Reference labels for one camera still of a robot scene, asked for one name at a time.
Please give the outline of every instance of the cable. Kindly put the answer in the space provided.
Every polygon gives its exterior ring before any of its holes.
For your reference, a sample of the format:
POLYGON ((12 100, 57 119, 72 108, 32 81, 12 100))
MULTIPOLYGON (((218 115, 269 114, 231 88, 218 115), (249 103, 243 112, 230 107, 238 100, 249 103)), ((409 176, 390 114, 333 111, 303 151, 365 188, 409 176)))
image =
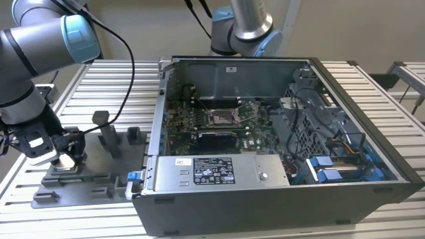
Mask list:
POLYGON ((414 113, 417 112, 418 107, 419 107, 418 105, 413 107, 411 115, 414 115, 414 113))
POLYGON ((401 96, 398 103, 401 103, 401 101, 403 101, 403 98, 406 96, 409 89, 410 89, 410 86, 407 86, 406 91, 405 91, 403 95, 401 96))
POLYGON ((9 145, 9 136, 1 136, 0 139, 0 157, 4 157, 8 152, 8 145, 9 145))
POLYGON ((206 13, 207 17, 211 18, 211 17, 213 17, 211 11, 210 11, 210 9, 209 9, 209 7, 207 7, 207 4, 206 4, 205 0, 199 0, 199 3, 201 3, 201 5, 202 5, 202 8, 203 8, 203 10, 205 10, 205 13, 206 13))
POLYGON ((342 144, 343 147, 345 147, 345 150, 347 151, 347 153, 355 153, 345 141, 335 140, 335 139, 330 139, 330 143, 339 143, 339 144, 342 144))
POLYGON ((193 10, 193 4, 191 4, 190 0, 185 0, 185 3, 186 3, 187 9, 189 9, 189 11, 190 11, 193 17, 195 18, 195 20, 197 20, 197 22, 198 22, 198 24, 199 24, 199 26, 201 26, 201 28, 202 28, 202 30, 203 30, 203 32, 205 32, 207 38, 210 39, 211 36, 210 36, 210 34, 207 33, 207 31, 206 31, 206 29, 205 29, 205 27, 203 27, 203 25, 202 25, 202 23, 201 23, 201 20, 199 20, 199 18, 198 18, 198 16, 197 16, 195 12, 194 12, 194 10, 193 10))
POLYGON ((49 84, 53 84, 53 82, 54 82, 54 80, 56 80, 56 78, 57 78, 57 74, 58 74, 58 71, 54 72, 53 78, 52 78, 52 80, 48 82, 49 84))
POLYGON ((130 55, 130 60, 132 60, 132 79, 130 79, 130 84, 129 84, 129 87, 128 87, 128 91, 126 91, 126 94, 125 94, 125 97, 124 97, 124 100, 122 100, 122 103, 121 103, 121 106, 120 106, 120 109, 118 109, 118 112, 117 114, 114 115, 113 119, 88 129, 86 131, 84 131, 81 134, 88 134, 89 132, 93 132, 94 130, 102 128, 102 127, 106 127, 109 126, 110 124, 114 123, 114 121, 118 119, 120 115, 121 115, 121 112, 122 112, 122 109, 124 109, 124 106, 125 106, 125 103, 126 103, 126 100, 128 100, 128 97, 130 95, 130 91, 133 89, 133 84, 134 84, 134 76, 135 76, 135 61, 134 61, 134 55, 133 55, 133 51, 132 51, 132 48, 129 47, 126 41, 120 37, 120 35, 117 33, 114 33, 109 28, 106 28, 97 20, 94 20, 92 17, 90 17, 90 13, 84 10, 78 11, 73 5, 70 5, 70 3, 68 3, 65 0, 62 1, 68 6, 69 8, 76 11, 88 21, 90 21, 92 23, 94 23, 100 28, 102 28, 106 32, 109 32, 121 42, 122 44, 125 45, 126 49, 128 49, 128 52, 129 52, 129 55, 130 55))

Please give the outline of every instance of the white wall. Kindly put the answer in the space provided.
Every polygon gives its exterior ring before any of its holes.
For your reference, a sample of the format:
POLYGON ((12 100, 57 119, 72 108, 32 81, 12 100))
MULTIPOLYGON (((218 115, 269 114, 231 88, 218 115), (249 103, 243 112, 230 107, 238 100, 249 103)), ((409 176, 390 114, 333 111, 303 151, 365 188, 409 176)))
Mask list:
MULTIPOLYGON (((197 0, 195 13, 210 32, 211 20, 197 0)), ((209 0, 210 10, 229 5, 229 0, 209 0)), ((281 28, 287 0, 265 0, 265 6, 281 28)), ((183 0, 92 0, 89 9, 102 23, 124 37, 135 59, 155 60, 161 56, 206 55, 210 41, 191 16, 183 0)), ((97 31, 105 58, 129 59, 118 41, 102 30, 97 31)))
POLYGON ((303 0, 290 56, 355 60, 370 73, 425 61, 425 0, 303 0))

